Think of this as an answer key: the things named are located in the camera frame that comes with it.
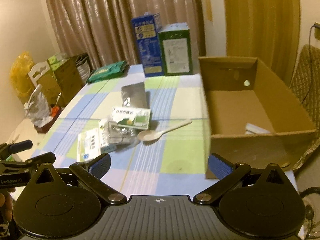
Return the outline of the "person left hand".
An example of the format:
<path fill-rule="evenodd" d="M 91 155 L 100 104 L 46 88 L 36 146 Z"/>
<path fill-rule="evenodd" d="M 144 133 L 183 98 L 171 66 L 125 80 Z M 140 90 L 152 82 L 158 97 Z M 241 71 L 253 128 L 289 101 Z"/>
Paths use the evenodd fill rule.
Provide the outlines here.
<path fill-rule="evenodd" d="M 11 193 L 15 192 L 14 187 L 8 189 L 1 189 L 0 193 L 0 203 L 1 203 L 1 213 L 4 215 L 5 219 L 10 222 L 12 220 L 12 210 L 13 210 L 13 198 Z"/>

